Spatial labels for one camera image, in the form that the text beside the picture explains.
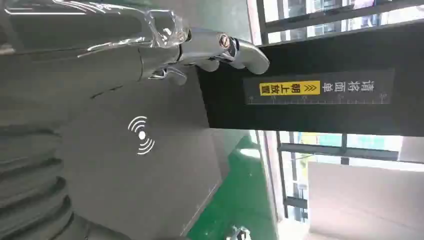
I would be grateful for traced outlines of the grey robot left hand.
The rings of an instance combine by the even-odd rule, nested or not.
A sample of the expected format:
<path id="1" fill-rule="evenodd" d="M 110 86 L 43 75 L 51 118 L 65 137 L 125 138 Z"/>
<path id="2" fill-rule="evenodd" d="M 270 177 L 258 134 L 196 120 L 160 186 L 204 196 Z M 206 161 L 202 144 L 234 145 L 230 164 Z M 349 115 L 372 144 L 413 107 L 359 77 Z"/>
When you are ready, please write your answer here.
<path id="1" fill-rule="evenodd" d="M 185 240 L 249 133 L 206 85 L 262 76 L 245 0 L 3 0 L 0 237 Z"/>

